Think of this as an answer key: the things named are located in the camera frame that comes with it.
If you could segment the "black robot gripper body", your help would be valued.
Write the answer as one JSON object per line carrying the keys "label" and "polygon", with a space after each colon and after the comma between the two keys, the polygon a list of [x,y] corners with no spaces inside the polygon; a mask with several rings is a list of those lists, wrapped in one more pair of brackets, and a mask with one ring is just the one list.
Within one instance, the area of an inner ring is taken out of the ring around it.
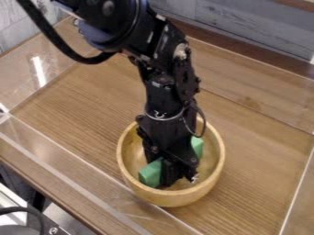
{"label": "black robot gripper body", "polygon": [[137,63],[145,102],[142,114],[136,116],[137,134],[146,162],[156,158],[170,159],[197,168],[199,160],[190,147],[196,134],[199,113],[194,94],[199,92],[199,77],[190,58],[176,57],[160,69]]}

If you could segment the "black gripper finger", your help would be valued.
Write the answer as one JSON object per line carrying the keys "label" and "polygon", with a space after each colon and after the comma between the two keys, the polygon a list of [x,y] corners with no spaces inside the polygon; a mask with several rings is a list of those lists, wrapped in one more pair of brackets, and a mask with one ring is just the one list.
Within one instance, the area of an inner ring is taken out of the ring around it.
{"label": "black gripper finger", "polygon": [[161,160],[161,172],[160,172],[160,184],[169,187],[180,178],[181,173],[181,163],[174,162],[170,159]]}
{"label": "black gripper finger", "polygon": [[181,163],[176,164],[176,179],[185,178],[192,184],[199,179],[199,173],[194,167],[182,165]]}

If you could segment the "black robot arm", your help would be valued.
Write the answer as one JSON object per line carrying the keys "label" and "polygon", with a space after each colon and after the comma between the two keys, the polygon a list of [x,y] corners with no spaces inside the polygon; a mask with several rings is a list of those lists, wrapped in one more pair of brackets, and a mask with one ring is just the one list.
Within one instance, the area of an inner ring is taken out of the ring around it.
{"label": "black robot arm", "polygon": [[194,181],[199,159],[190,139],[200,92],[186,36],[150,8],[146,0],[52,0],[78,19],[89,45],[124,53],[137,67],[145,89],[144,113],[136,132],[146,162],[160,161],[160,185]]}

